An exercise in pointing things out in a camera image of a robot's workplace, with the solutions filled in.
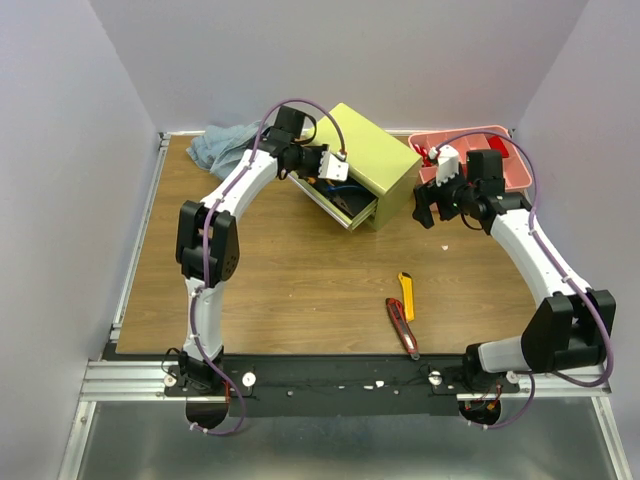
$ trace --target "gray towel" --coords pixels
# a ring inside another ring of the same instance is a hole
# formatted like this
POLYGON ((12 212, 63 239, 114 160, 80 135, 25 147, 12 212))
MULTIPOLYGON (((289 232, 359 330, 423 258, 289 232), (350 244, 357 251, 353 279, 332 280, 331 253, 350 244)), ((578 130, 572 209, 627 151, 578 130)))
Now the gray towel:
POLYGON ((200 168, 224 180, 242 159, 247 142, 256 134, 259 125, 260 122, 229 128, 211 125, 204 135, 191 141, 187 153, 200 168))

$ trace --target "white wall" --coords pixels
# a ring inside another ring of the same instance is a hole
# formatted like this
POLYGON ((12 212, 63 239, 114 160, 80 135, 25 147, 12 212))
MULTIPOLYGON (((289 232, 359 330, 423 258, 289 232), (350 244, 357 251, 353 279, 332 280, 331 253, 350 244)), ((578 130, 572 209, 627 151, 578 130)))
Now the white wall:
POLYGON ((91 0, 162 130, 292 96, 387 128, 514 126, 586 0, 91 0))
POLYGON ((56 478, 157 135, 85 0, 0 15, 0 478, 56 478))
POLYGON ((613 407, 640 476, 640 3, 591 0, 518 127, 540 176, 541 223, 595 288, 609 289, 613 407))

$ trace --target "brown table surface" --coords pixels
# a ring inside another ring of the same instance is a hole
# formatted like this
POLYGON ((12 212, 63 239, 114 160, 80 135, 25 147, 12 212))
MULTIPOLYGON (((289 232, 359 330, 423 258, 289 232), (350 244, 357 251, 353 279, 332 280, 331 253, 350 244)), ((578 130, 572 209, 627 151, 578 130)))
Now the brown table surface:
MULTIPOLYGON (((174 136, 164 163, 117 351, 181 347, 187 295, 175 261, 178 212, 220 183, 174 136)), ((413 200, 375 232, 350 233, 289 180, 271 182, 239 222, 240 264, 224 297, 226 352, 401 353, 386 297, 414 280, 411 329, 423 353, 519 335, 534 304, 507 254, 459 219, 425 230, 413 200)))

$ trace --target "red object in bin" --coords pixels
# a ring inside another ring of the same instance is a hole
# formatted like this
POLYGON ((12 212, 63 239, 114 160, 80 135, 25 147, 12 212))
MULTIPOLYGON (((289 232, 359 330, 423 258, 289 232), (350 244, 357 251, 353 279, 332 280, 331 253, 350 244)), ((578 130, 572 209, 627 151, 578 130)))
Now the red object in bin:
MULTIPOLYGON (((507 129, 499 125, 487 127, 460 128, 457 130, 441 130, 432 132, 414 133, 409 137, 409 146, 415 148, 418 145, 427 151, 445 140, 460 135, 461 133, 472 132, 474 130, 492 130, 496 133, 508 136, 507 129)), ((451 146, 460 153, 462 169, 467 171, 467 152, 469 150, 481 150, 494 148, 502 153, 502 168, 507 192, 523 192, 531 186, 531 175, 520 157, 516 148, 509 142, 503 141, 500 137, 486 134, 469 135, 459 138, 451 143, 451 146)), ((436 167, 422 167, 420 169, 420 182, 427 183, 436 176, 436 167)))

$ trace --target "drawer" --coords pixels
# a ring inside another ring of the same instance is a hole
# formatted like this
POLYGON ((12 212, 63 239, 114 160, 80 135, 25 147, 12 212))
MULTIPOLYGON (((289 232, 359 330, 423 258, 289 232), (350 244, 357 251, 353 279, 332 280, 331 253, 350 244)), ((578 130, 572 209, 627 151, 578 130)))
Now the drawer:
POLYGON ((331 203, 324 195, 318 192, 315 188, 309 185, 306 181, 300 180, 298 176, 291 172, 289 178, 295 183, 304 193, 307 194, 314 202, 316 202, 320 208, 327 212, 333 219, 342 225, 347 230, 353 230, 369 217, 374 217, 376 214, 376 207, 378 205, 378 199, 374 199, 368 204, 360 213, 351 218, 349 215, 340 210, 337 206, 331 203))

